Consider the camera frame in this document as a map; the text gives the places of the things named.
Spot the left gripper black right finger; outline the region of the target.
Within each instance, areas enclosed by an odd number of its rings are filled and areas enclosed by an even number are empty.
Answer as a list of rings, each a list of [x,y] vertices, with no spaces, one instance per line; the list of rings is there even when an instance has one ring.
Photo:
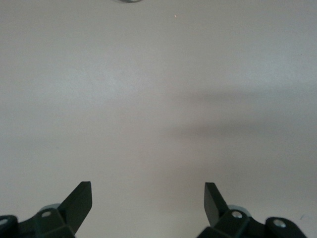
[[[209,222],[199,238],[305,238],[303,231],[292,221],[269,217],[262,224],[247,210],[228,206],[213,182],[205,183],[204,209]]]

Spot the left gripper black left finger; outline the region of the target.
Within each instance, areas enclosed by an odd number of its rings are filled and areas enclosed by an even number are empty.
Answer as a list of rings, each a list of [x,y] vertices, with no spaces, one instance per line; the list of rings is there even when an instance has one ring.
[[[92,186],[80,182],[61,203],[43,207],[19,222],[14,215],[0,217],[2,238],[74,238],[92,208]]]

